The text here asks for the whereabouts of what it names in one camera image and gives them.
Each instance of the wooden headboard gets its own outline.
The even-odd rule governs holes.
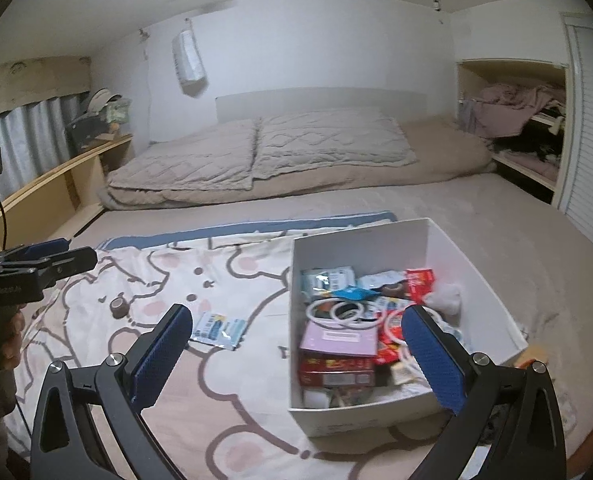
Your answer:
[[[379,88],[284,88],[216,98],[219,123],[327,108],[379,107],[401,122],[427,116],[427,95]]]

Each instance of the closet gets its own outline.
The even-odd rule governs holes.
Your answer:
[[[558,208],[593,241],[593,17],[569,16],[564,24],[575,113]]]
[[[532,60],[463,60],[457,64],[457,84],[459,111],[464,103],[480,99],[481,91],[495,84],[528,89],[546,85],[557,89],[558,98],[547,109],[532,114],[520,136],[488,141],[497,173],[544,202],[556,205],[571,138],[567,131],[572,114],[568,69]]]

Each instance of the white cable cord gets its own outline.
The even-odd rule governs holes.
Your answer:
[[[417,363],[416,359],[414,359],[413,355],[409,351],[407,343],[405,342],[399,346],[399,361],[404,367],[407,368],[407,370],[412,373],[412,375],[416,376],[420,380],[424,380],[427,383],[427,379],[425,378],[423,370],[420,369],[419,364]]]
[[[441,326],[445,323],[445,321],[443,321],[443,318],[441,318],[441,316],[439,316],[438,312],[436,312],[435,310],[432,310],[431,308],[428,308],[426,306],[424,306],[423,308],[425,309],[425,311],[428,314],[430,314],[430,316],[432,316],[432,319],[434,319],[434,321],[436,321],[436,324]],[[395,343],[397,343],[401,346],[405,345],[405,347],[407,348],[406,342],[403,339],[399,339],[397,336],[392,334],[391,329],[390,329],[390,320],[395,316],[401,315],[406,309],[407,309],[406,306],[401,306],[401,307],[397,308],[396,310],[391,311],[391,313],[388,314],[387,319],[385,320],[385,324],[383,325],[383,330],[385,332],[385,335],[387,335],[392,341],[394,341]]]
[[[387,317],[387,306],[386,305],[382,305],[382,306],[378,306],[378,309],[379,309],[379,312],[380,312],[380,316],[377,316],[376,319],[373,320],[373,321],[362,321],[361,320],[361,321],[358,321],[358,322],[353,322],[353,320],[350,320],[350,319],[339,319],[339,317],[337,317],[337,315],[336,315],[336,308],[337,308],[337,306],[340,306],[340,305],[335,305],[334,308],[329,313],[330,316],[331,316],[331,318],[334,321],[337,321],[338,323],[342,324],[346,328],[350,328],[352,330],[368,330],[369,328],[373,328],[375,326],[379,326],[382,322],[385,321],[385,318]]]
[[[331,320],[321,319],[320,317],[314,316],[314,311],[319,306],[325,303],[329,303],[330,301],[337,301],[337,303],[329,311],[329,316],[331,317]],[[356,307],[358,307],[356,309],[356,314],[347,319],[340,319],[337,312],[339,308],[346,305],[355,305]],[[374,328],[375,326],[379,326],[382,322],[385,321],[385,318],[387,317],[387,306],[379,306],[378,308],[380,315],[377,316],[375,320],[363,321],[361,320],[361,318],[363,318],[367,313],[365,302],[343,301],[340,298],[325,298],[324,300],[317,300],[311,303],[305,310],[305,316],[307,316],[307,319],[309,319],[314,324],[331,330],[368,330],[370,328]]]
[[[320,327],[323,327],[323,328],[327,328],[327,329],[331,329],[331,330],[345,330],[347,327],[345,325],[341,324],[341,321],[343,321],[343,320],[339,320],[338,317],[337,317],[337,319],[326,320],[326,319],[321,319],[320,317],[314,316],[315,309],[320,307],[322,304],[329,303],[330,301],[337,301],[337,304],[334,305],[333,310],[340,306],[345,306],[347,304],[356,304],[356,306],[358,306],[357,313],[354,316],[352,316],[351,318],[346,319],[345,321],[347,321],[347,322],[352,322],[353,320],[360,318],[365,313],[365,306],[363,306],[363,304],[361,304],[361,303],[355,303],[354,301],[342,301],[339,298],[325,298],[324,300],[317,300],[317,301],[314,301],[313,303],[310,303],[310,305],[305,310],[305,316],[307,316],[307,319],[309,319],[314,324],[316,324]]]

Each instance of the white wall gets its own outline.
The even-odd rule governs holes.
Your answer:
[[[449,21],[439,23],[429,7],[398,0],[235,0],[193,18],[209,80],[197,98],[181,91],[172,59],[172,39],[187,28],[187,16],[148,27],[145,44],[134,33],[92,57],[93,88],[110,86],[133,99],[138,151],[148,140],[175,139],[214,124],[214,99],[240,92],[307,86],[411,90],[428,94],[430,113],[453,108]]]
[[[585,0],[500,0],[455,12],[456,59],[568,63],[561,12],[592,13]]]

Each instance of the brown tape roll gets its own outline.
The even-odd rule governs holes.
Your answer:
[[[114,300],[110,302],[110,311],[115,319],[121,319],[128,315],[130,306],[123,298],[114,298]]]

